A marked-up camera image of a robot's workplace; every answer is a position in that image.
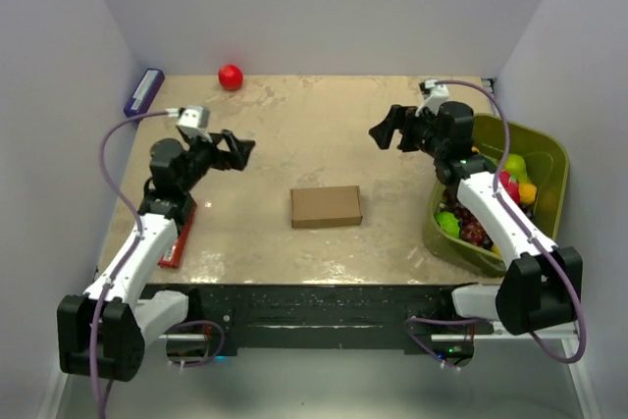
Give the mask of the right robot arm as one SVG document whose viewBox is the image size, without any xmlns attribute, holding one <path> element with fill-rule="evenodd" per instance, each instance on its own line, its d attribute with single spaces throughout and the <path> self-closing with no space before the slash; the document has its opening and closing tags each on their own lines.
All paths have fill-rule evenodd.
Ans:
<svg viewBox="0 0 628 419">
<path fill-rule="evenodd" d="M 401 136 L 402 152 L 432 157 L 438 181 L 479 221 L 506 268 L 498 286 L 455 288 L 437 310 L 440 327 L 460 333 L 472 318 L 499 321 L 512 335 L 582 323 L 583 262 L 572 247 L 544 235 L 507 194 L 496 166 L 472 149 L 475 118 L 466 104 L 447 101 L 438 111 L 393 105 L 369 130 L 381 149 Z"/>
</svg>

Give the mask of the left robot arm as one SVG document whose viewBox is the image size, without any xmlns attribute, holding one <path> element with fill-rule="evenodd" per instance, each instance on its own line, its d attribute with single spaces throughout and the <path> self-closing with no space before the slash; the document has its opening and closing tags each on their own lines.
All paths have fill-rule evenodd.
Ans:
<svg viewBox="0 0 628 419">
<path fill-rule="evenodd" d="M 60 367 L 80 376 L 128 382 L 146 348 L 176 327 L 196 331 L 203 309 L 180 291 L 141 294 L 160 259 L 195 212 L 191 191 L 210 170 L 242 171 L 255 147 L 229 130 L 193 131 L 164 138 L 150 149 L 150 178 L 133 228 L 106 270 L 80 295 L 57 308 Z"/>
</svg>

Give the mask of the brown cardboard box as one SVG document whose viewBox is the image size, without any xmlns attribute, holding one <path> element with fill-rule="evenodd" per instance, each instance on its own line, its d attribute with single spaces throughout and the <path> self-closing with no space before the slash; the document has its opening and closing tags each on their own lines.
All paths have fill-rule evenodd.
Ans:
<svg viewBox="0 0 628 419">
<path fill-rule="evenodd" d="M 289 194 L 294 229 L 352 227 L 363 221 L 358 185 L 293 188 Z"/>
</svg>

